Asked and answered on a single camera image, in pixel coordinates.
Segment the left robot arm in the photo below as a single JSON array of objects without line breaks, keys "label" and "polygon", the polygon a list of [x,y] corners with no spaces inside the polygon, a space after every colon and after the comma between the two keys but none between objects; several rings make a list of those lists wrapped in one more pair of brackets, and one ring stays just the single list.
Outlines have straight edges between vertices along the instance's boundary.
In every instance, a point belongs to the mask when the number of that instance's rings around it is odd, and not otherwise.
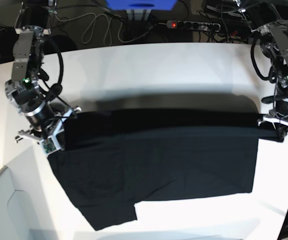
[{"label": "left robot arm", "polygon": [[[237,9],[246,20],[254,38],[250,57],[257,76],[274,84],[274,93],[261,99],[272,109],[263,115],[258,124],[271,123],[277,141],[283,142],[288,134],[288,37],[278,26],[281,16],[276,5],[288,6],[288,0],[238,0]],[[255,46],[270,60],[268,76],[263,76],[255,60]]]}]

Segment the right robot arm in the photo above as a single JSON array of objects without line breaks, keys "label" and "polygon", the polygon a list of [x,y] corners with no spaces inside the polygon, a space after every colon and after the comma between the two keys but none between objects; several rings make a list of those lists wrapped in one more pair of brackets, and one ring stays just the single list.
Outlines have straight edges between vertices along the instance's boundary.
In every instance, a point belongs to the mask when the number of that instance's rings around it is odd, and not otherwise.
[{"label": "right robot arm", "polygon": [[[15,141],[36,142],[46,155],[65,149],[64,122],[76,119],[80,107],[72,108],[60,98],[63,90],[64,61],[61,51],[50,37],[50,19],[57,13],[55,0],[25,0],[15,22],[18,40],[13,47],[11,78],[5,83],[9,102],[29,122],[28,130],[20,130]],[[42,69],[44,45],[50,43],[59,61],[58,80],[43,89],[49,75]]]}]

